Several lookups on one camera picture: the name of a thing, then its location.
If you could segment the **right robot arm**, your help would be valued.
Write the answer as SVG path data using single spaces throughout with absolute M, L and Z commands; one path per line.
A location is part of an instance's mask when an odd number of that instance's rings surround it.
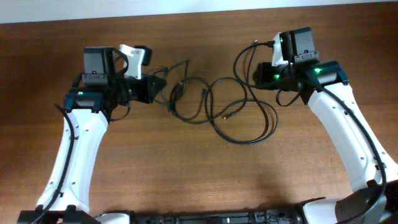
M 338 62 L 298 68 L 262 62 L 253 80 L 260 89 L 296 91 L 325 127 L 348 174 L 352 194 L 301 203 L 302 223 L 397 223 L 397 163 L 368 125 Z

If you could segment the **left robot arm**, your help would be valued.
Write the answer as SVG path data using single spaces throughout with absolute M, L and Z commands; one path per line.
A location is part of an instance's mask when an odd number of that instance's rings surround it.
M 130 101 L 152 103 L 166 83 L 155 75 L 81 74 L 58 107 L 63 135 L 49 182 L 36 208 L 21 211 L 18 223 L 132 223 L 129 210 L 89 214 L 96 155 L 112 110 Z

